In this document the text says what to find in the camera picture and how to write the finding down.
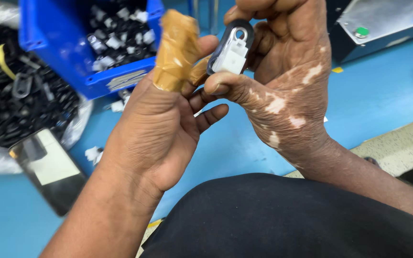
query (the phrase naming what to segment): blue plastic bin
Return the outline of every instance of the blue plastic bin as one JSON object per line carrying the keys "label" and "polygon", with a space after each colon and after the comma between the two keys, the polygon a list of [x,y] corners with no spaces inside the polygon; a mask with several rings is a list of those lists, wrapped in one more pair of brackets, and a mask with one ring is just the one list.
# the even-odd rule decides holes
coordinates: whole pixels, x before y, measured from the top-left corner
{"label": "blue plastic bin", "polygon": [[[19,5],[20,46],[34,51],[88,99],[134,87],[136,84],[129,85],[135,81],[132,79],[148,73],[155,65],[152,57],[95,73],[92,71],[95,55],[85,28],[90,6],[77,0],[19,0]],[[147,23],[154,30],[158,47],[162,35],[159,20],[164,13],[161,0],[147,0],[146,11]]]}

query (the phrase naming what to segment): fingernail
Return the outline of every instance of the fingernail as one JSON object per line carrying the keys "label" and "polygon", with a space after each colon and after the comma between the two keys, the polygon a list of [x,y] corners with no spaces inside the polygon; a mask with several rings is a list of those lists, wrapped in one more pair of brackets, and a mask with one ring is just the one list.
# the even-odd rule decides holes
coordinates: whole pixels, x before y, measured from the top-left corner
{"label": "fingernail", "polygon": [[229,91],[229,87],[223,84],[218,84],[216,86],[216,89],[213,92],[211,92],[211,95],[222,95],[222,94],[226,94],[228,91]]}
{"label": "fingernail", "polygon": [[234,5],[233,8],[231,8],[230,10],[227,11],[226,15],[231,15],[231,14],[233,14],[236,9],[237,9],[237,6]]}

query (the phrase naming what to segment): smartphone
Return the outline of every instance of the smartphone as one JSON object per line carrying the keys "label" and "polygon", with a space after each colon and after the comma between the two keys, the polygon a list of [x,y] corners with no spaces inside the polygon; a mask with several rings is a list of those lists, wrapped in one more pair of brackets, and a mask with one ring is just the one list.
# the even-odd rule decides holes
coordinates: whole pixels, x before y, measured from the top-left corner
{"label": "smartphone", "polygon": [[59,216],[72,208],[86,175],[49,129],[42,129],[9,148],[9,155],[24,170]]}

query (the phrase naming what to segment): black plastic part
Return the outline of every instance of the black plastic part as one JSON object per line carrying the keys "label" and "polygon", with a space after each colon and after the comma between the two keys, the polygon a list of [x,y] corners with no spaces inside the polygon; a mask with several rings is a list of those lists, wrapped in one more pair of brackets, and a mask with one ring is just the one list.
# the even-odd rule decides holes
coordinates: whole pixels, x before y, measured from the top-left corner
{"label": "black plastic part", "polygon": [[232,29],[235,27],[243,27],[246,32],[248,32],[248,36],[246,38],[246,47],[248,49],[251,48],[251,45],[253,44],[254,41],[254,29],[253,26],[247,21],[243,19],[237,19],[229,23],[226,27],[226,31],[224,31],[223,37],[221,38],[221,41],[219,42],[219,46],[216,48],[216,50],[213,52],[210,60],[208,61],[207,65],[207,73],[208,75],[214,74],[213,71],[213,64],[216,62],[217,57],[221,53],[221,51],[224,48],[224,45],[226,45],[227,40],[229,39],[230,33],[232,32]]}

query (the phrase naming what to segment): forearm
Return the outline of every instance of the forearm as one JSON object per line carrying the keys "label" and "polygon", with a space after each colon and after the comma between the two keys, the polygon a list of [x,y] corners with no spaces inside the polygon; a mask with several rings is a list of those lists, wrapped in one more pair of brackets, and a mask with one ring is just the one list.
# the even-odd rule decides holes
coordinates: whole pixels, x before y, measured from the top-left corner
{"label": "forearm", "polygon": [[305,161],[301,174],[369,197],[413,215],[413,187],[345,149],[333,139]]}
{"label": "forearm", "polygon": [[161,196],[139,177],[99,166],[40,257],[134,257]]}

